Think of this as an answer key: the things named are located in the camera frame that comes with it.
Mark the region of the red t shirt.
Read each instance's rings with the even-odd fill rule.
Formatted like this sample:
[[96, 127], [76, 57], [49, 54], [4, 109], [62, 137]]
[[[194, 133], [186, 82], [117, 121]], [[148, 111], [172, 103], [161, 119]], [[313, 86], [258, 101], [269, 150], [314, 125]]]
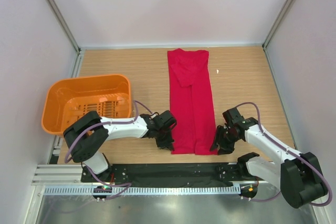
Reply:
[[168, 51], [170, 111], [177, 120], [172, 154], [215, 155], [215, 111], [206, 50]]

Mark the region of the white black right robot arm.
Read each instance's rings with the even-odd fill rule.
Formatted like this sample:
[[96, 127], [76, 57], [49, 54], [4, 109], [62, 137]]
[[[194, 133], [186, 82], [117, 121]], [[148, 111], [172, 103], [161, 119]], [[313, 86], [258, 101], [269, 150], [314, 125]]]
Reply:
[[324, 178], [318, 158], [311, 152], [302, 153], [270, 134], [260, 119], [244, 118], [237, 107], [223, 112], [224, 125], [216, 129], [211, 149], [219, 155], [231, 154], [235, 143], [243, 140], [266, 154], [265, 160], [251, 152], [238, 158], [238, 177], [248, 180], [260, 178], [275, 186], [285, 201], [293, 208], [306, 204], [315, 205], [315, 200], [327, 196], [328, 205], [332, 190]]

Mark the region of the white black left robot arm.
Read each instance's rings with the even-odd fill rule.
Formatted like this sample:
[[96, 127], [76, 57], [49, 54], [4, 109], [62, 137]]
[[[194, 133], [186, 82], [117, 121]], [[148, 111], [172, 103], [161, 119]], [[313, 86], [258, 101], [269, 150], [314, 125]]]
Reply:
[[136, 114], [133, 118], [114, 119], [99, 116], [90, 111], [68, 127], [63, 136], [68, 152], [65, 163], [84, 164], [83, 171], [92, 179], [106, 182], [112, 175], [112, 167], [99, 151], [106, 141], [120, 138], [153, 138], [159, 149], [174, 150], [172, 130], [177, 125], [173, 114], [166, 110], [159, 114]]

